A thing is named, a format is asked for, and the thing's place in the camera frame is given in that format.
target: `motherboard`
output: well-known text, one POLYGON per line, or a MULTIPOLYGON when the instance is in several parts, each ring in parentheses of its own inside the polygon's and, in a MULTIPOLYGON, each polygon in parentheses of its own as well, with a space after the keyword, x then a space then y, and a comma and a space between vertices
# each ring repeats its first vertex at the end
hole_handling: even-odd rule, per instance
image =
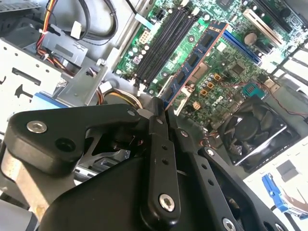
POLYGON ((168 94, 176 115, 216 128, 246 98, 265 95, 259 82, 308 35, 283 0, 156 0, 146 19, 151 29, 140 27, 115 73, 152 96, 168 94), (225 23, 226 30, 174 94, 173 82, 213 21, 225 23))

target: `ram module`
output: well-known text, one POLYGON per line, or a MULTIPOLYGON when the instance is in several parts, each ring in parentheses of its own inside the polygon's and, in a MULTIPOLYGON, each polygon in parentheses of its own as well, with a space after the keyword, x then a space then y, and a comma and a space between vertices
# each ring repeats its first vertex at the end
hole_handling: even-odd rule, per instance
POLYGON ((172 105, 181 88, 185 86, 188 80, 194 75, 200 63, 222 36, 227 26, 227 23, 212 21, 207 27, 193 51, 160 95, 160 99, 164 102, 165 109, 168 109, 172 105))

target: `white label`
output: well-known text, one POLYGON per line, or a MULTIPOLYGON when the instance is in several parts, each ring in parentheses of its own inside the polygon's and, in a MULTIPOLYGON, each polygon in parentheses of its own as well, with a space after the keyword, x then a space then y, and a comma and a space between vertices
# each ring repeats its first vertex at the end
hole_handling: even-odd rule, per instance
POLYGON ((212 104, 212 106, 213 106, 213 107, 216 107, 222 100, 223 100, 223 97, 220 96, 220 97, 212 104))

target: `black fan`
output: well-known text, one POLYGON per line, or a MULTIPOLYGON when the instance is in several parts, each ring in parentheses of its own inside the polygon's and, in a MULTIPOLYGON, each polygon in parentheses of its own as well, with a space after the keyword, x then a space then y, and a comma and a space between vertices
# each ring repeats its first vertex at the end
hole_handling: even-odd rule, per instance
POLYGON ((294 137, 287 124, 256 98, 244 102, 219 128, 219 134, 233 164, 240 161, 248 168, 262 163, 294 137))

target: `green circuit board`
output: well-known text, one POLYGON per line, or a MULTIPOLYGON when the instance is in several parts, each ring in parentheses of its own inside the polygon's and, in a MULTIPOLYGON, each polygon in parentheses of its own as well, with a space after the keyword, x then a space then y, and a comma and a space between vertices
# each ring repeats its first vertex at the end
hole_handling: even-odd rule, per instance
MULTIPOLYGON (((122 55, 122 60, 115 68, 115 72, 125 79, 132 79, 138 69, 137 57, 145 51, 145 46, 151 48, 157 35, 164 29, 164 23, 170 15, 170 9, 174 9, 181 4, 181 0, 156 0, 155 5, 147 16, 147 20, 155 24, 155 32, 151 34, 146 44, 141 43, 141 37, 146 27, 141 26, 127 51, 122 55), (155 23, 157 11, 164 10, 164 18, 155 23)), ((221 7, 221 0, 190 0, 191 9, 199 8, 204 15, 210 15, 211 20, 218 20, 229 23, 227 30, 244 44, 247 33, 255 33, 258 40, 263 44, 269 45, 270 40, 264 36, 249 20, 243 16, 246 9, 252 8, 253 3, 243 5, 242 0, 229 0, 228 7, 221 7)), ((269 4, 277 11, 284 8, 279 0, 269 0, 269 4)), ((286 33, 271 19, 264 15, 262 20, 270 25, 271 29, 283 40, 283 46, 275 47, 270 54, 262 56, 262 64, 255 64, 249 57, 239 51, 237 47, 230 44, 225 38, 221 37, 211 50, 210 55, 204 59, 206 71, 195 82, 189 82, 185 86, 189 94, 183 90, 173 103, 175 109, 181 107, 180 113, 186 115, 200 125, 207 123, 222 123, 232 113, 247 96, 242 93, 242 83, 256 81, 260 75, 270 75, 298 45, 304 42, 308 32, 302 29, 302 25, 294 15, 290 15, 285 20, 292 26, 291 33, 286 33)), ((188 57, 198 39, 207 28, 210 20, 200 17, 192 26, 180 45, 175 49, 165 66, 159 71, 158 75, 146 91, 150 95, 158 95, 164 85, 177 72, 185 59, 188 57)), ((258 48, 254 45, 246 45, 252 51, 257 52, 258 48)))

